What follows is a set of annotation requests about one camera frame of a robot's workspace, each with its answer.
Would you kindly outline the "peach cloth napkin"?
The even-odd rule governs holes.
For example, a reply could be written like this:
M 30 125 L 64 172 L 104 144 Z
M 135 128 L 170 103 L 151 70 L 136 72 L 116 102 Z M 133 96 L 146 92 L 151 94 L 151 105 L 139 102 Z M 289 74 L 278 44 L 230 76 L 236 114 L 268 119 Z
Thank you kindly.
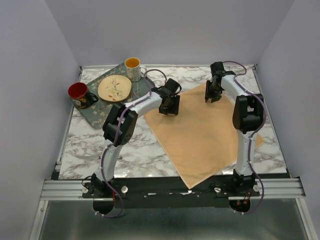
M 205 101 L 206 85 L 181 94 L 178 115 L 164 115 L 158 109 L 144 115 L 160 145 L 185 185 L 191 189 L 236 163 L 248 162 L 248 152 L 263 144 L 258 137 L 251 145 L 233 126 L 234 105 L 227 96 Z

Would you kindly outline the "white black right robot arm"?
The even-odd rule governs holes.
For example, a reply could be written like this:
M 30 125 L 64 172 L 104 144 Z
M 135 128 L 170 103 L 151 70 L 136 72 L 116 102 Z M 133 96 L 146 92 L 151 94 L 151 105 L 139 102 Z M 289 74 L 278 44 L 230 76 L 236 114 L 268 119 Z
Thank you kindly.
M 211 79 L 206 82 L 205 101 L 217 102 L 226 91 L 235 101 L 232 124 L 238 136 L 237 158 L 230 191 L 241 196 L 253 189 L 258 177 L 252 166 L 255 143 L 259 130 L 266 122 L 266 106 L 260 93 L 253 93 L 237 80 L 239 76 L 232 70 L 225 70 L 222 61 L 210 65 Z

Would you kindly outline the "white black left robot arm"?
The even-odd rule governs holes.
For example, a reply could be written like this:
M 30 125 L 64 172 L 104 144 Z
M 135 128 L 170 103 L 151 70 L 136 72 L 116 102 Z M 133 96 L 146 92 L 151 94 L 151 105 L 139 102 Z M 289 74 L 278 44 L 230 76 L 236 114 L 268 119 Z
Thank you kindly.
M 155 109 L 164 115 L 177 116 L 181 90 L 181 85 L 170 78 L 163 86 L 149 88 L 147 94 L 132 102 L 113 105 L 102 127 L 105 149 L 99 167 L 90 177 L 91 186 L 84 186 L 90 194 L 104 198 L 116 191 L 111 186 L 116 162 L 122 147 L 132 138 L 138 118 Z

